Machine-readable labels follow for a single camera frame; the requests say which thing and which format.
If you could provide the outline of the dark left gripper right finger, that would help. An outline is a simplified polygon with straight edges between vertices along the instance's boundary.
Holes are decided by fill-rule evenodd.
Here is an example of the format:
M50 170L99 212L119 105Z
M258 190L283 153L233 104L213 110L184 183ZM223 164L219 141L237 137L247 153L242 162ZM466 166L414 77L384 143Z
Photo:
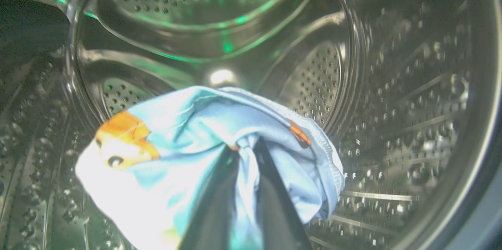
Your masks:
M264 250L313 250L265 140L253 148L260 172L257 220Z

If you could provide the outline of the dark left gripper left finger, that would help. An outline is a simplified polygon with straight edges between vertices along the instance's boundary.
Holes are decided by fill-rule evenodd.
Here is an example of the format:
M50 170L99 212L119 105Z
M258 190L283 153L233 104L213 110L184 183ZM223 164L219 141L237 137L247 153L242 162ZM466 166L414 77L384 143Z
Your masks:
M178 250L230 250L239 154L226 147L201 191Z

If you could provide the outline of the blue fox print garment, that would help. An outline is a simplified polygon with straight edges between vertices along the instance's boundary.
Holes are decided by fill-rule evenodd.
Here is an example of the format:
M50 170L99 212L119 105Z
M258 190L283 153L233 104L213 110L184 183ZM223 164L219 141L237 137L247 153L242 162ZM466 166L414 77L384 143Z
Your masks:
M231 245L251 250L262 242L253 152L259 137L301 222L329 218L344 189L333 143L314 120L240 88L193 86L120 112L99 127L75 173L137 250L177 250L221 153L237 151Z

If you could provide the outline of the steel perforated washer drum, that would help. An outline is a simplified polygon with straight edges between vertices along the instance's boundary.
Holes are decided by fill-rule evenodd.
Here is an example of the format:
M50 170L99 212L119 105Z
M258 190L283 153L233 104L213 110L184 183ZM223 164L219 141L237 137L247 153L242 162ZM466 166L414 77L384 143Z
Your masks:
M0 0L0 250L136 250L75 161L193 85L314 120L345 170L314 250L390 250L453 172L472 69L467 0Z

